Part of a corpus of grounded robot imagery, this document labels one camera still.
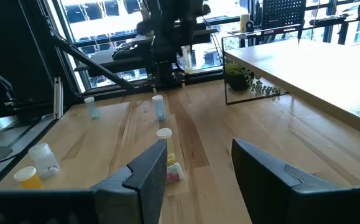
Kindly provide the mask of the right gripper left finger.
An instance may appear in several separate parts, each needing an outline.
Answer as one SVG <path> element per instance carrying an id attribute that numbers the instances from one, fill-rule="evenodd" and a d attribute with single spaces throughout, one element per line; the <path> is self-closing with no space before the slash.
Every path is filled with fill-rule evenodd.
<path id="1" fill-rule="evenodd" d="M 167 142 L 158 140 L 92 186 L 100 223 L 158 223 L 167 176 Z"/>

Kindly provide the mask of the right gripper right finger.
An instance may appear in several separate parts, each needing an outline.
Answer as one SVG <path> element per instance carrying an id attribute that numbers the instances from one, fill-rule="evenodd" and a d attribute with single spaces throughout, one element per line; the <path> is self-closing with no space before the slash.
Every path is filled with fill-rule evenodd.
<path id="1" fill-rule="evenodd" d="M 302 190 L 337 188 L 240 138 L 232 141 L 231 157 L 253 223 L 285 223 L 288 202 L 296 187 Z"/>

